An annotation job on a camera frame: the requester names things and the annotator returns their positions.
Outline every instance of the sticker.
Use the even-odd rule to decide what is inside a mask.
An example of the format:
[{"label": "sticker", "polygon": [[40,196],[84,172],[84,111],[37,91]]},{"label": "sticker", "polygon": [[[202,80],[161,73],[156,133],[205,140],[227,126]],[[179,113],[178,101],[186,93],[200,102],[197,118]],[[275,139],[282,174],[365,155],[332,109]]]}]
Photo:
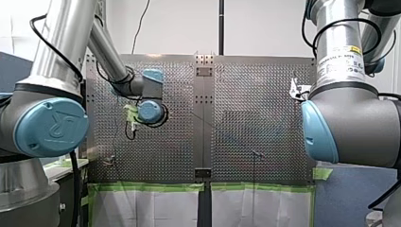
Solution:
[{"label": "sticker", "polygon": [[359,47],[357,47],[357,46],[354,46],[354,45],[345,45],[345,46],[342,46],[342,47],[334,47],[333,49],[332,49],[332,51],[339,51],[339,52],[354,52],[354,53],[357,53],[357,54],[359,54],[359,55],[362,55],[362,51],[360,50],[360,48]]},{"label": "sticker", "polygon": [[326,56],[318,64],[320,77],[364,77],[363,58],[354,51],[339,51]]}]

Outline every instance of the white wall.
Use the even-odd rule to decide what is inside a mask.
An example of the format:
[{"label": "white wall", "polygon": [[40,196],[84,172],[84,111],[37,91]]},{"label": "white wall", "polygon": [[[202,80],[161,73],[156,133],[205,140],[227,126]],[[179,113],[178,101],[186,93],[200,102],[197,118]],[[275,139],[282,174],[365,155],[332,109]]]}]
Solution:
[{"label": "white wall", "polygon": [[[0,51],[33,60],[39,39],[29,26],[47,13],[50,0],[0,0]],[[36,23],[42,30],[43,22]]]},{"label": "white wall", "polygon": [[[130,53],[147,0],[106,2],[107,23],[114,44],[120,53]],[[305,1],[229,0],[225,5],[226,55],[312,57],[301,36]],[[310,22],[306,34],[309,40],[316,34],[316,27]],[[151,0],[135,53],[196,51],[218,53],[218,0]],[[387,58],[381,74],[367,79],[380,92],[395,92],[396,52]]]}]

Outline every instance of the black cable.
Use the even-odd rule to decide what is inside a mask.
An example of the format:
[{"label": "black cable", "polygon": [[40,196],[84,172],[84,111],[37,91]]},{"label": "black cable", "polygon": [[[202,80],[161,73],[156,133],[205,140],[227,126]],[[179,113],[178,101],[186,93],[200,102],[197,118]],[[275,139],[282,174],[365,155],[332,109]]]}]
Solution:
[{"label": "black cable", "polygon": [[60,50],[58,50],[53,44],[47,41],[44,36],[42,36],[41,32],[39,32],[38,29],[35,27],[35,22],[43,20],[44,18],[46,18],[46,16],[47,14],[31,19],[29,21],[30,27],[32,28],[33,32],[39,37],[39,39],[41,39],[50,49],[56,52],[56,54],[59,55],[59,57],[68,64],[71,70],[73,70],[78,77],[78,81],[82,82],[83,75],[80,73],[79,69],[77,69],[77,67],[60,52]]},{"label": "black cable", "polygon": [[316,34],[315,39],[313,40],[313,44],[312,44],[313,55],[315,56],[315,58],[317,58],[317,56],[318,56],[318,54],[317,54],[317,43],[318,43],[319,38],[324,34],[324,32],[328,28],[330,28],[330,27],[332,27],[332,26],[334,26],[334,25],[336,25],[338,23],[342,23],[342,22],[362,22],[362,23],[368,24],[369,26],[372,26],[375,29],[375,31],[377,33],[377,42],[375,43],[375,45],[371,49],[369,49],[366,52],[363,52],[363,55],[371,53],[372,51],[374,51],[380,45],[382,34],[381,34],[380,27],[378,27],[378,25],[375,22],[372,22],[372,21],[369,21],[369,20],[363,19],[363,18],[342,19],[342,20],[338,20],[338,21],[332,22],[332,23],[324,26],[318,32],[318,34]]},{"label": "black cable", "polygon": [[71,222],[71,227],[77,227],[78,215],[80,207],[80,176],[78,169],[77,156],[74,151],[70,152],[71,165],[73,168],[73,180],[74,180],[74,208],[73,208],[73,220]]},{"label": "black cable", "polygon": [[135,37],[133,38],[133,45],[132,45],[132,52],[131,52],[131,54],[133,54],[133,51],[135,50],[136,39],[138,38],[139,32],[141,31],[142,21],[144,20],[145,14],[146,14],[147,11],[148,11],[149,4],[150,4],[150,0],[148,0],[147,6],[145,7],[144,12],[142,13],[141,19],[139,20],[139,27],[138,27],[138,30],[136,31]]},{"label": "black cable", "polygon": [[307,37],[306,37],[306,34],[305,34],[305,23],[306,23],[306,15],[307,15],[307,11],[308,11],[308,9],[309,9],[309,4],[310,4],[310,1],[309,0],[307,0],[307,2],[306,2],[306,7],[305,7],[305,12],[304,12],[304,18],[302,19],[302,38],[304,39],[304,41],[305,41],[305,43],[309,46],[309,47],[311,47],[311,48],[313,48],[313,45],[310,43],[310,41],[307,39]]},{"label": "black cable", "polygon": [[395,97],[398,100],[401,100],[401,96],[399,94],[394,94],[394,93],[379,93],[378,96],[389,96],[389,97]]},{"label": "black cable", "polygon": [[[126,67],[127,67],[127,70],[129,70],[129,71],[133,74],[133,69],[130,68],[130,67],[128,67],[128,66],[126,66]],[[119,80],[119,81],[111,81],[111,80],[107,79],[107,78],[101,73],[100,68],[99,68],[99,63],[98,63],[98,61],[96,61],[96,70],[97,70],[97,73],[99,74],[99,76],[100,76],[102,79],[106,80],[107,82],[109,82],[109,83],[112,85],[112,87],[116,90],[116,92],[118,93],[119,96],[122,96],[122,97],[124,97],[124,98],[126,98],[126,99],[129,99],[129,100],[132,100],[132,101],[140,101],[140,100],[142,100],[142,99],[157,99],[157,100],[162,100],[161,97],[152,97],[152,96],[141,96],[141,97],[139,97],[139,98],[133,98],[133,97],[124,96],[124,95],[122,94],[122,92],[121,92],[119,89],[117,89],[114,85],[115,85],[115,84],[125,84],[125,83],[130,84],[130,83],[133,81],[134,76],[132,76],[132,77],[130,78],[130,80],[126,80],[126,79],[130,76],[130,74],[127,74],[123,79],[121,79],[121,80]]]},{"label": "black cable", "polygon": [[7,105],[9,105],[9,103],[11,102],[11,97],[5,97],[5,98],[0,98],[0,108],[5,107]]},{"label": "black cable", "polygon": [[129,124],[129,122],[126,121],[126,128],[125,128],[126,137],[127,137],[127,139],[129,139],[129,140],[134,140],[135,137],[136,137],[136,130],[132,131],[132,137],[130,137],[130,136],[128,135],[128,124]]},{"label": "black cable", "polygon": [[397,31],[396,31],[396,30],[393,32],[393,36],[394,36],[394,39],[393,39],[393,41],[392,41],[392,47],[390,47],[389,51],[387,51],[385,55],[383,55],[382,57],[380,57],[380,59],[378,59],[378,60],[376,60],[376,61],[373,61],[373,62],[370,62],[370,63],[365,63],[365,66],[371,66],[371,65],[378,64],[378,63],[380,63],[380,61],[382,61],[382,60],[385,59],[387,56],[389,56],[390,53],[392,53],[392,50],[394,49],[395,44],[397,43]]},{"label": "black cable", "polygon": [[398,188],[401,187],[401,180],[396,182],[389,190],[387,190],[382,196],[380,196],[377,200],[372,202],[368,208],[372,209],[376,206],[378,206],[381,202],[383,202],[385,199],[387,199],[392,193],[394,193]]},{"label": "black cable", "polygon": [[104,26],[103,19],[99,15],[95,14],[95,18],[100,22],[101,26]]}]

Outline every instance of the bolt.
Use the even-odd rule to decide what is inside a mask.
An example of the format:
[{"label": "bolt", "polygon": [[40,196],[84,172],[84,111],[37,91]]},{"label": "bolt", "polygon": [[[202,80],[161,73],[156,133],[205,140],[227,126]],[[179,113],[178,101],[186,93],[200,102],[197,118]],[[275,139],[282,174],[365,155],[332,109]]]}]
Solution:
[{"label": "bolt", "polygon": [[59,210],[60,213],[64,212],[64,211],[65,211],[65,203],[60,203],[59,209],[60,209],[60,210]]}]

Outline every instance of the pegboard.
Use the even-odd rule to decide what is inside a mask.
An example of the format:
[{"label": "pegboard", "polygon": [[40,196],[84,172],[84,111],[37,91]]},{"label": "pegboard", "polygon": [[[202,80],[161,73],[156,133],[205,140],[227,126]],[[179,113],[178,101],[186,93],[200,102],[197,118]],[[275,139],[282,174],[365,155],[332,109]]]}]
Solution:
[{"label": "pegboard", "polygon": [[[311,84],[316,72],[311,59],[214,57],[207,77],[200,75],[204,69],[195,56],[123,60],[137,72],[164,72],[163,102],[170,117],[161,128],[141,127],[134,141],[126,139],[123,108],[130,102],[117,100],[89,58],[91,182],[193,183],[201,165],[211,167],[212,182],[312,183],[301,105],[288,93],[294,74],[300,84]],[[108,166],[112,155],[116,165]]]},{"label": "pegboard", "polygon": [[311,59],[216,57],[213,182],[312,183],[301,105],[291,79],[311,84]]}]

